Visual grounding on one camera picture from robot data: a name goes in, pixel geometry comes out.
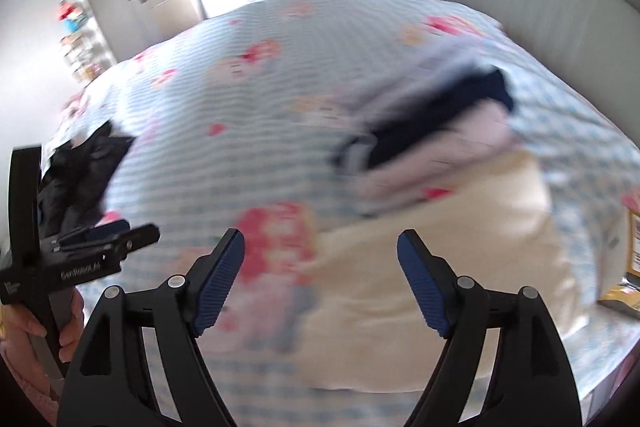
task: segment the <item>pink flower pattern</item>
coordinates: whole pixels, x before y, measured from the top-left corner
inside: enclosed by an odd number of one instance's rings
[[[294,315],[290,288],[273,274],[236,279],[213,328],[198,340],[203,354],[226,353],[274,337]]]
[[[640,212],[640,187],[635,187],[624,194],[621,202],[629,210]]]
[[[431,33],[485,36],[485,33],[475,24],[458,15],[427,16],[424,24]]]
[[[316,254],[316,232],[303,203],[283,201],[254,207],[240,217],[236,228],[244,234],[244,263],[238,274],[244,283],[263,273],[280,275],[290,285],[308,284],[302,266]]]
[[[422,201],[431,201],[437,200],[440,198],[446,198],[447,196],[452,195],[453,190],[449,190],[448,188],[433,188],[427,187],[422,191]]]
[[[223,123],[212,123],[209,126],[209,136],[218,136],[226,131],[226,125]]]
[[[219,60],[209,68],[207,76],[215,85],[242,82],[273,66],[281,52],[278,41],[267,39],[252,44],[236,57]]]
[[[314,12],[314,6],[310,2],[297,1],[283,9],[280,12],[280,18],[283,20],[305,18],[312,16]]]
[[[138,139],[134,142],[134,146],[142,146],[147,145],[148,143],[153,142],[158,135],[158,129],[160,124],[158,122],[158,118],[155,115],[151,115],[146,122],[145,128],[142,130]]]
[[[164,85],[167,84],[177,72],[178,70],[176,70],[175,68],[163,71],[160,76],[153,80],[153,82],[151,83],[151,87],[153,87],[154,89],[160,89],[161,87],[164,87]]]
[[[131,59],[136,65],[136,73],[143,73],[143,71],[145,71],[145,65],[148,59],[153,55],[154,49],[155,47],[152,46]]]

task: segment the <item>snack bag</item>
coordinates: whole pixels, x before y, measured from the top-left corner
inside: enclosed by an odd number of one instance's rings
[[[640,188],[622,198],[623,217],[607,238],[600,304],[640,319]]]

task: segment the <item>folded clothes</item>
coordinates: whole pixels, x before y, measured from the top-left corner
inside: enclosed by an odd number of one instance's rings
[[[79,146],[68,141],[56,149],[38,192],[40,237],[92,226],[100,220],[97,206],[134,140],[110,133],[107,121]]]
[[[363,160],[364,168],[373,169],[392,160],[436,131],[446,128],[451,120],[484,99],[500,102],[508,112],[513,110],[513,99],[499,70],[468,74],[436,98],[415,107],[404,120],[374,129],[370,134],[375,144]],[[338,150],[335,165],[344,167],[351,163],[348,155],[356,142],[358,138],[351,139]]]
[[[391,161],[356,177],[359,198],[380,198],[495,155],[511,142],[509,113],[500,102],[484,99]]]
[[[475,37],[444,37],[426,46],[423,60],[353,112],[363,129],[401,120],[416,105],[434,99],[466,74],[482,69]]]
[[[502,154],[520,149],[518,139],[513,136],[502,147],[496,148],[494,155],[498,158]],[[392,210],[410,206],[425,201],[436,201],[456,194],[459,188],[473,180],[474,177],[482,175],[486,165],[491,164],[492,158],[485,161],[472,162],[447,171],[442,176],[434,176],[417,184],[394,190],[390,194],[379,198],[354,198],[354,206],[361,216],[379,216]]]
[[[437,93],[478,63],[483,40],[476,36],[434,36],[406,59],[402,71],[381,71],[375,78],[362,78],[337,93],[336,102],[351,114],[372,116],[378,110],[396,112],[407,101],[413,86],[414,94],[426,97]],[[389,95],[398,91],[399,96]]]

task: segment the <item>human hand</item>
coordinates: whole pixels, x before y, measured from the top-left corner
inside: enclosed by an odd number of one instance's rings
[[[60,331],[60,360],[69,362],[78,347],[84,329],[84,299],[77,289],[71,301],[71,320]],[[43,394],[49,394],[49,378],[36,359],[28,335],[45,337],[47,331],[33,314],[22,305],[7,305],[2,309],[6,330],[5,355],[23,380]]]

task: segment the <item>sleeve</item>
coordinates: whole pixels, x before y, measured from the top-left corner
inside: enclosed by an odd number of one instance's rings
[[[18,375],[13,368],[9,360],[7,360],[5,354],[5,345],[0,343],[0,355],[4,359],[6,367],[9,369],[12,375],[14,375],[15,381],[18,383],[25,396],[34,405],[34,407],[40,412],[40,414],[51,424],[56,427],[56,419],[58,417],[58,403],[51,399],[51,397],[42,394],[36,388],[34,388],[29,382],[25,381]]]

